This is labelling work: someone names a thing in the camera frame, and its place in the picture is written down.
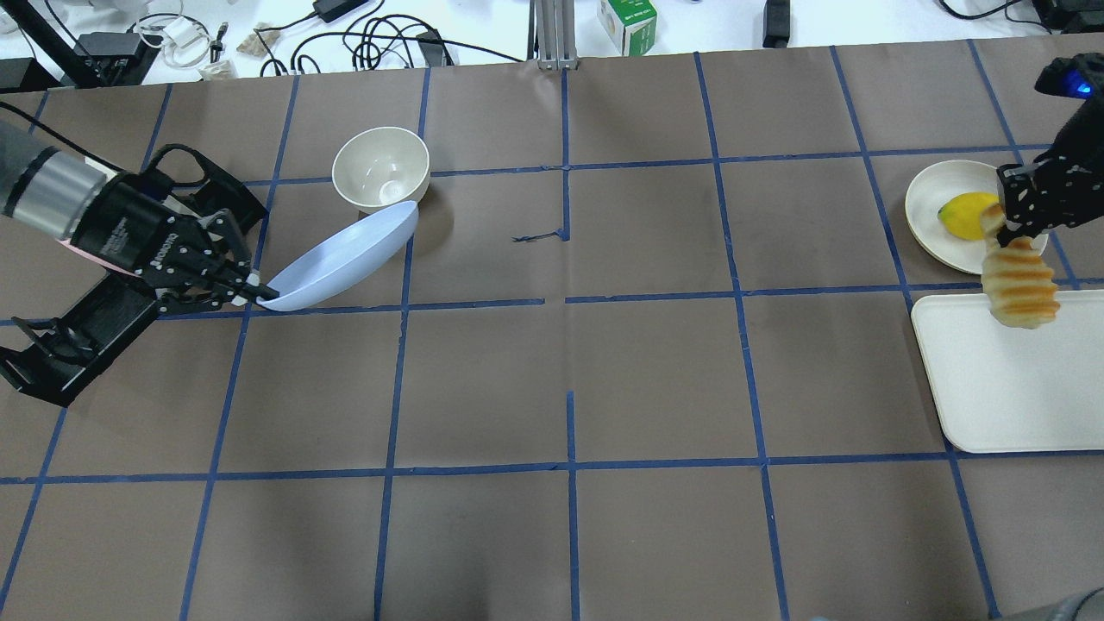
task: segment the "box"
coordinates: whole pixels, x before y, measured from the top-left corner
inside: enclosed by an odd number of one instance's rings
[[[656,43],[659,13],[648,0],[598,0],[598,21],[623,56],[643,56]]]

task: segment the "tiled table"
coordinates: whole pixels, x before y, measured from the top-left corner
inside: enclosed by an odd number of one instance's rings
[[[2,618],[946,620],[1104,585],[1104,455],[943,439],[907,313],[978,282],[903,215],[934,161],[1045,148],[1078,104],[1036,75],[1102,48],[10,98],[121,165],[183,141],[248,181],[269,276],[357,219],[328,178],[353,134],[417,130],[434,178],[406,252],[317,308],[157,322],[65,411],[0,391]],[[1104,282],[1101,235],[1052,238],[1062,286]],[[4,315],[98,278],[0,244]]]

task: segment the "white tray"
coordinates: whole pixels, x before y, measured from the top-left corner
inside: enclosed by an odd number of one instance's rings
[[[1058,292],[1034,330],[989,314],[985,294],[912,309],[943,432],[972,453],[1104,449],[1104,291]]]

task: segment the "bread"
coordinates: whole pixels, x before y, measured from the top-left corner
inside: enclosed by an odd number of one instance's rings
[[[1005,209],[1000,204],[981,212],[986,246],[981,291],[989,296],[989,312],[998,322],[1012,328],[1034,329],[1053,322],[1058,315],[1054,271],[1031,248],[1029,238],[1016,238],[1001,248],[997,233],[1004,224]]]

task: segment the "white plate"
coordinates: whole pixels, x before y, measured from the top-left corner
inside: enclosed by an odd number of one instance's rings
[[[909,229],[932,256],[955,270],[980,274],[985,242],[952,235],[936,214],[941,207],[958,194],[997,194],[999,191],[997,169],[988,164],[965,159],[933,164],[916,175],[905,193],[904,213],[909,220]],[[1047,248],[1047,240],[1048,235],[1039,235],[1032,240],[1031,246],[1042,252]]]
[[[406,245],[417,227],[417,203],[403,201],[346,227],[291,262],[268,286],[280,292],[257,301],[272,310],[299,310],[363,281]]]
[[[912,308],[943,432],[972,453],[1104,449],[1104,291],[1064,291],[1058,318],[1009,328],[985,294]]]

